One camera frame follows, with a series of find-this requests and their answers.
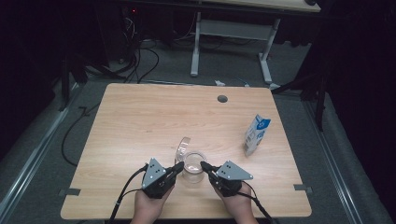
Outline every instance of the human hand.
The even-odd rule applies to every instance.
[[[251,210],[251,199],[236,194],[231,197],[223,197],[218,189],[214,188],[215,192],[222,199],[227,212],[235,219],[236,223],[239,224],[257,224],[256,218],[253,216],[253,211]],[[251,195],[250,187],[242,182],[242,188],[239,190],[241,193]]]
[[[152,224],[163,211],[163,205],[171,194],[170,188],[161,199],[150,199],[143,190],[134,195],[134,217],[131,224]]]

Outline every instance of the glass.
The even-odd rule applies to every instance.
[[[202,152],[188,152],[183,157],[184,169],[183,177],[190,183],[195,184],[204,179],[205,173],[201,167],[201,161],[206,161],[206,157]]]

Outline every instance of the hole in table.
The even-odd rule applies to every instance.
[[[225,95],[220,95],[218,96],[218,101],[221,103],[226,103],[228,101],[228,98]]]

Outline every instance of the white carton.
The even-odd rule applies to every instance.
[[[263,119],[260,115],[256,115],[256,118],[251,122],[245,134],[244,150],[246,156],[251,155],[256,150],[270,122],[270,119]]]

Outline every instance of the desk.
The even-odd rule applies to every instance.
[[[219,95],[228,97],[220,103]],[[271,119],[256,151],[243,152],[245,131],[256,114]],[[109,219],[128,178],[151,157],[173,166],[181,139],[205,153],[212,165],[231,160],[254,176],[248,183],[273,217],[311,214],[302,180],[278,115],[272,93],[264,88],[110,84],[92,125],[61,215],[65,219]],[[129,189],[139,189],[138,175]],[[263,214],[253,203],[254,215]],[[117,218],[132,218],[134,193],[124,197]],[[188,184],[181,175],[161,218],[230,217],[210,186]]]
[[[245,7],[269,7],[281,10],[320,12],[320,7],[318,5],[309,6],[304,0],[203,0],[199,3],[201,4],[202,2],[240,5]],[[267,57],[274,42],[279,23],[280,19],[275,19],[272,26],[227,21],[201,20],[201,12],[198,12],[195,24],[195,44],[194,51],[192,53],[191,76],[198,76],[200,35],[220,35],[246,39],[266,40],[266,44],[262,52],[259,53],[259,60],[262,67],[264,81],[267,84],[271,84],[272,78],[268,69]]]

